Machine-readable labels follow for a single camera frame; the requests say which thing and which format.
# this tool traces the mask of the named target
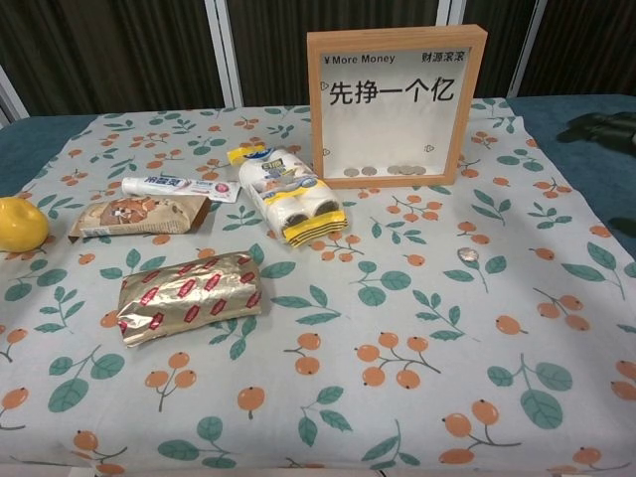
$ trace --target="floral tablecloth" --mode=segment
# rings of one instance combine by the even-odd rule
[[[195,234],[66,239],[124,176],[309,160],[310,132],[306,106],[109,114],[51,159],[21,193],[51,236],[0,261],[0,462],[633,475],[636,263],[502,99],[474,101],[455,185],[338,191],[351,226],[310,246],[245,194]],[[261,316],[123,346],[123,275],[233,250]]]

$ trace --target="wooden picture frame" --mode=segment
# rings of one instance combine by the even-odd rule
[[[316,174],[335,189],[452,184],[486,37],[477,25],[308,33]],[[448,73],[437,76],[440,71]],[[403,77],[403,84],[408,75],[417,75],[410,89],[378,89],[369,79],[395,83]],[[454,86],[454,92],[444,92],[440,82],[445,90]],[[405,93],[413,90],[410,101]],[[421,148],[425,135],[440,144],[436,152],[430,144]],[[345,158],[357,167],[347,168]],[[361,161],[367,167],[360,168]],[[356,171],[355,177],[347,177]]]

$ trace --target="dark curtain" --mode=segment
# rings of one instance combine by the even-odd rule
[[[1,0],[0,63],[32,115],[224,104],[203,0]]]
[[[465,24],[477,24],[488,32],[475,97],[506,96],[535,0],[468,0]]]
[[[636,2],[548,2],[519,95],[636,94]]]
[[[245,105],[308,104],[307,32],[435,24],[437,0],[228,0]]]

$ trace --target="gold wrapped snack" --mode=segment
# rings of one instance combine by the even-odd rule
[[[214,321],[260,313],[260,275],[248,252],[226,253],[128,275],[117,315],[135,346]]]
[[[69,234],[79,237],[126,234],[184,234],[195,229],[210,210],[205,196],[124,197],[89,205]]]

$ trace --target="white toothpaste tube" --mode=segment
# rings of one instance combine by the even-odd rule
[[[128,196],[148,194],[176,196],[208,196],[212,201],[234,203],[240,184],[234,181],[213,182],[178,177],[124,177],[121,191]]]

